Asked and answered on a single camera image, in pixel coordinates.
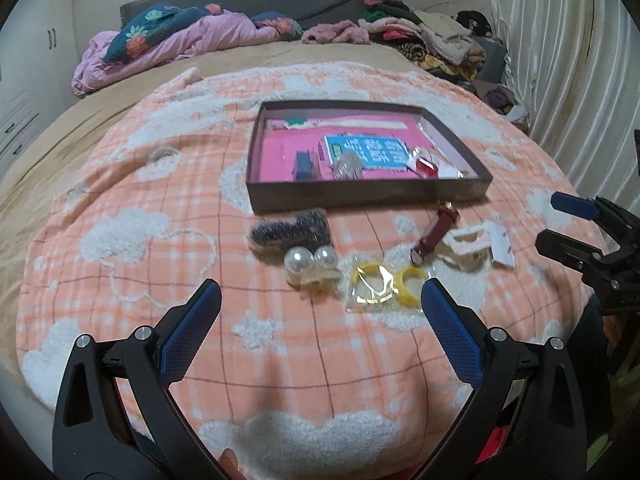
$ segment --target bed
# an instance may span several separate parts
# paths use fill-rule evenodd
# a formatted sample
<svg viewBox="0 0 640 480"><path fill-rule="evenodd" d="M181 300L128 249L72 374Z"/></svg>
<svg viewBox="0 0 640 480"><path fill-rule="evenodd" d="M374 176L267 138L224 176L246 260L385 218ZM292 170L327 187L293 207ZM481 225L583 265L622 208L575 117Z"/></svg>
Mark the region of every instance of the bed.
<svg viewBox="0 0 640 480"><path fill-rule="evenodd" d="M349 314L338 299L304 300L246 246L255 217L242 161L260 102L327 97L424 106L467 143L494 182L484 202L462 208L462 225L500 221L516 269L488 264L469 274L436 262L439 278L488 326L529 341L567 338L591 291L540 258L533 241L549 227L604 245L590 222L550 208L552 191L573 192L553 161L471 94L398 52L293 42L131 77L86 97L29 147L0 183L2 365L52 408L76 336L129 335L207 276L222 286L223 312L172 394L214 454L232 447L252 480L381 478L424 460L470 393L424 317ZM167 107L184 128L179 136L163 130ZM159 148L173 150L167 164L151 157ZM433 214L425 205L330 212L329 220L338 254L393 265ZM133 256L101 245L96 227L117 218L156 226ZM172 267L184 269L179 279L156 275ZM130 390L122 394L145 433Z"/></svg>

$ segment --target brown box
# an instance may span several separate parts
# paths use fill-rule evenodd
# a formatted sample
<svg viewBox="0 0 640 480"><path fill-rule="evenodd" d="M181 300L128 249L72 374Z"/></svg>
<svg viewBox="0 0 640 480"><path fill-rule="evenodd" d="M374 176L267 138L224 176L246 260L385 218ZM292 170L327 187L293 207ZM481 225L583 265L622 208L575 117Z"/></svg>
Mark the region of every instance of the brown box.
<svg viewBox="0 0 640 480"><path fill-rule="evenodd" d="M430 123L434 143L468 173L464 178L314 180L261 182L260 156L267 120L290 120L300 116L331 118L338 112L411 114L420 124ZM438 118L423 108L390 103L358 101L265 102L255 121L249 146L246 187L255 214L294 211L312 207L345 208L398 204L435 204L481 200L493 177L480 160Z"/></svg>

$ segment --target pink fuzzy clothing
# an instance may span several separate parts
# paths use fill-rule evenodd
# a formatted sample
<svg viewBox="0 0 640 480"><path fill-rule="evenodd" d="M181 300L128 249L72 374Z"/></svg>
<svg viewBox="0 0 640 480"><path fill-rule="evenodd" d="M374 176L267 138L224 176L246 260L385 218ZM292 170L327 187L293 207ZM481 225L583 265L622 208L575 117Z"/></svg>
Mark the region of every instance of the pink fuzzy clothing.
<svg viewBox="0 0 640 480"><path fill-rule="evenodd" d="M369 33L349 20L339 23L320 23L302 35L302 43L369 44Z"/></svg>
<svg viewBox="0 0 640 480"><path fill-rule="evenodd" d="M420 25L416 25L404 18L394 18L393 16L380 18L372 23L361 18L358 20L358 25L360 25L360 28L364 28L369 34L379 34L380 32L384 32L391 28L403 30L404 32L414 32L415 34L418 34L418 36L420 36L420 33L422 32L422 27Z"/></svg>

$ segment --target white cabinet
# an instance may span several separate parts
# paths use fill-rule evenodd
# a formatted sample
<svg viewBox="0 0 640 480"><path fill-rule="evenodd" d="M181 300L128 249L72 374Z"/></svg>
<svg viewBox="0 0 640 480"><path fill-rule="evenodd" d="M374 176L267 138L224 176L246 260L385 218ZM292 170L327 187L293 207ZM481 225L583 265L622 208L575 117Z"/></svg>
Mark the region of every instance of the white cabinet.
<svg viewBox="0 0 640 480"><path fill-rule="evenodd" d="M78 99L72 0L19 0L0 30L0 179Z"/></svg>

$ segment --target green item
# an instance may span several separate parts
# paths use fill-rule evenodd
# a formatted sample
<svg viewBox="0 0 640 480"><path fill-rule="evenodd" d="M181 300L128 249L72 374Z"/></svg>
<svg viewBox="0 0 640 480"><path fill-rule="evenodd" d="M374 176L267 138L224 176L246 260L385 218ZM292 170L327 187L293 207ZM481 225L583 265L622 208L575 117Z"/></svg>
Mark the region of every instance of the green item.
<svg viewBox="0 0 640 480"><path fill-rule="evenodd" d="M381 20L382 18L388 18L389 15L386 12L382 12L381 10L377 10L376 12L369 12L365 10L362 17L369 23L373 23L376 20Z"/></svg>
<svg viewBox="0 0 640 480"><path fill-rule="evenodd" d="M604 434L589 446L587 449L587 471L600 459L610 445L609 435Z"/></svg>
<svg viewBox="0 0 640 480"><path fill-rule="evenodd" d="M611 411L613 412L613 427L609 431L612 438L616 438L623 424L633 412L640 400L640 365L630 368L623 364L613 377L609 377L611 390Z"/></svg>

